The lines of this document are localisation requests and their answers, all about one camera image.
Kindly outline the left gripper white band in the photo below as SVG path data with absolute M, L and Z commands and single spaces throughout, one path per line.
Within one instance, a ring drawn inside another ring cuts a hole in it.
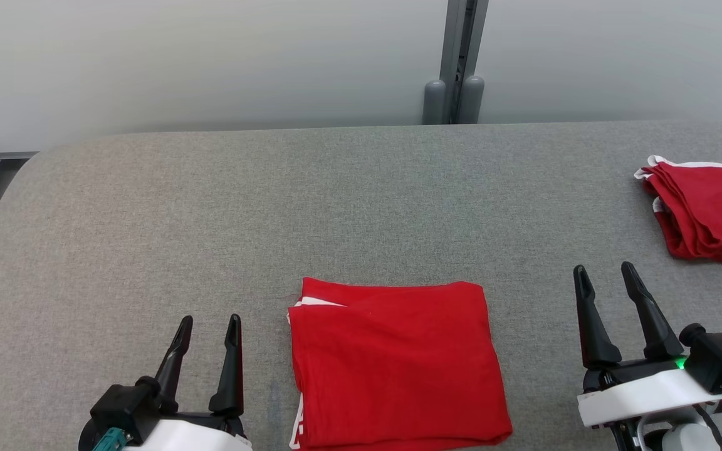
M 182 360 L 189 350 L 192 315 L 180 321 L 164 354 L 155 380 L 159 385 L 157 403 L 163 415 L 152 433 L 140 445 L 130 442 L 126 450 L 252 450 L 244 434 L 243 325 L 238 314 L 229 319 L 221 376 L 217 392 L 209 400 L 211 413 L 178 413 L 175 397 Z

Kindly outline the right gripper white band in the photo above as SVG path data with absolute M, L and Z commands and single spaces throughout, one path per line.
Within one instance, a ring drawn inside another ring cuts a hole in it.
M 621 265 L 625 290 L 634 302 L 646 345 L 645 359 L 622 361 L 594 303 L 595 291 L 585 266 L 573 269 L 582 364 L 583 392 L 578 412 L 585 427 L 611 426 L 622 420 L 679 416 L 688 408 L 722 413 L 722 392 L 712 394 L 684 370 L 684 347 L 654 300 L 636 267 Z

